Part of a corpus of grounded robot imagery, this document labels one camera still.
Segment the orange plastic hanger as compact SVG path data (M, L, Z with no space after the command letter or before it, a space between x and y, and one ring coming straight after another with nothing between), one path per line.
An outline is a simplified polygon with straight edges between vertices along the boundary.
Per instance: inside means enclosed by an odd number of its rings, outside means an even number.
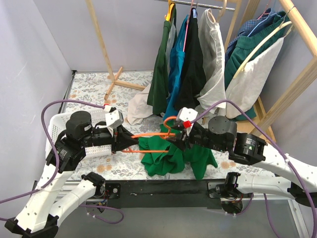
M171 133L171 127L167 125L167 122L170 120L176 120L176 116L170 116L164 120L163 125L167 128L167 132L149 132L149 133L142 133L132 136L132 138L139 138L139 137L150 137L150 136L159 136L161 139L168 139L175 135L175 133ZM122 153L167 153L168 150L132 150L130 147L126 150L122 150Z

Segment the bright green t shirt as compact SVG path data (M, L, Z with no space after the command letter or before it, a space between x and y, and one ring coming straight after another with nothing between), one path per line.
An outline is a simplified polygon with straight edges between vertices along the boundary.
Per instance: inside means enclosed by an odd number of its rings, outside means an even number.
M191 149L180 150L174 144L159 136L140 137L140 150L164 150L159 153L146 153L141 163L149 176L164 176L167 173L176 174L185 169L186 164L190 164L193 174L197 180L203 179L208 165L217 168L218 164L208 148L194 145Z

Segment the black daisy t shirt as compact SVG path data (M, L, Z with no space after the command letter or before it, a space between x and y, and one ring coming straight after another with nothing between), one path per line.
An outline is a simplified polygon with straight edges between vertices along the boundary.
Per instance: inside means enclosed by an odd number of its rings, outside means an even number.
M183 107L194 109L199 104L200 92L207 82L198 31L198 20L191 15L181 72L181 88L174 105L178 111Z

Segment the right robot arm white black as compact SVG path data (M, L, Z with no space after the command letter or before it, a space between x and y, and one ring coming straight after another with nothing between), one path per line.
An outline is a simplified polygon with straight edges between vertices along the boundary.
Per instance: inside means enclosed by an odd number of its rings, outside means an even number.
M236 198L249 193L265 193L294 199L304 206L317 204L317 169L293 157L280 154L265 140L247 133L238 133L237 124L224 116L212 118L208 127L197 122L190 128L183 123L172 127L179 131L168 141L185 151L195 145L218 152L227 152L237 164L267 170L275 176L264 178L229 172L225 182L212 188L219 197Z

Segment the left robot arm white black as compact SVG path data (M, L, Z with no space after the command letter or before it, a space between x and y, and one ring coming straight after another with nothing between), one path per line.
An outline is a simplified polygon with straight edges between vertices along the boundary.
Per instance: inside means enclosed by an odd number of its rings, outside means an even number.
M56 200L65 182L86 157L87 148L101 147L112 154L138 144L123 127L122 112L112 108L96 124L88 111L70 115L48 153L38 184L22 211L5 222L5 228L24 238L53 238L63 220L85 200L101 198L106 180L95 172L82 175L81 182L62 199Z

